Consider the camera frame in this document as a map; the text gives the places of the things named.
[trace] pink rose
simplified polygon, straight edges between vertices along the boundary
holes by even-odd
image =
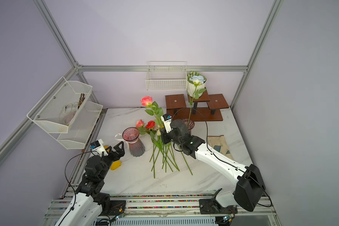
[[[137,123],[136,123],[136,127],[141,127],[141,126],[143,126],[145,123],[142,121],[142,120],[139,120],[139,121],[137,121]]]
[[[145,97],[142,98],[142,100],[140,100],[140,102],[143,106],[148,107],[152,104],[153,99],[152,99],[152,97],[145,96]]]

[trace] lavender wall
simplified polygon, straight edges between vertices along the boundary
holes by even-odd
[[[46,0],[86,65],[247,65],[273,2]]]
[[[239,86],[242,72],[202,72],[208,79],[206,87],[209,94],[222,93],[228,104]],[[153,97],[159,106],[165,107],[165,95],[186,94],[186,91],[148,91],[146,72],[85,72],[89,84],[93,86],[100,104],[107,108],[140,107],[140,99]]]
[[[339,225],[339,0],[284,1],[234,115],[282,225]]]
[[[0,145],[69,69],[32,0],[0,1]],[[40,225],[77,153],[33,125],[0,166],[0,225]]]

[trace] white flower pot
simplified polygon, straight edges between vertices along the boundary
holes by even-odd
[[[204,82],[202,85],[197,86],[197,90],[203,89],[206,87],[206,82]],[[195,91],[196,87],[194,86],[194,84],[190,83],[189,81],[187,81],[187,93],[190,97],[193,97],[193,93]]]

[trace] white wire basket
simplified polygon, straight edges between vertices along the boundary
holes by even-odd
[[[64,83],[39,113],[29,116],[33,108],[27,114],[27,117],[46,133],[68,133],[92,93],[90,85],[78,81],[67,81],[64,77],[59,79],[61,80],[64,80]],[[83,94],[85,99],[80,105],[80,98]]]
[[[147,90],[186,90],[185,61],[148,61]]]
[[[77,114],[68,133],[61,133],[56,139],[66,149],[84,149],[100,116],[103,105],[86,102]]]

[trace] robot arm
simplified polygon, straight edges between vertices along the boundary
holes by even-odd
[[[124,143],[118,143],[114,151],[111,146],[105,149],[102,140],[90,145],[99,155],[87,160],[85,173],[75,191],[76,194],[55,226],[88,226],[100,215],[119,215],[123,212],[112,210],[113,206],[125,208],[124,200],[111,201],[109,194],[100,192],[110,166],[124,156]]]
[[[172,121],[171,115],[168,114],[163,115],[161,120],[164,123],[164,128],[161,130],[164,144],[169,142],[177,144],[184,154],[212,166],[235,186],[233,191],[221,191],[217,194],[216,201],[222,207],[234,205],[236,202],[245,210],[254,210],[265,191],[262,176],[255,165],[251,164],[248,167],[230,160],[208,146],[203,139],[191,136],[182,120]]]

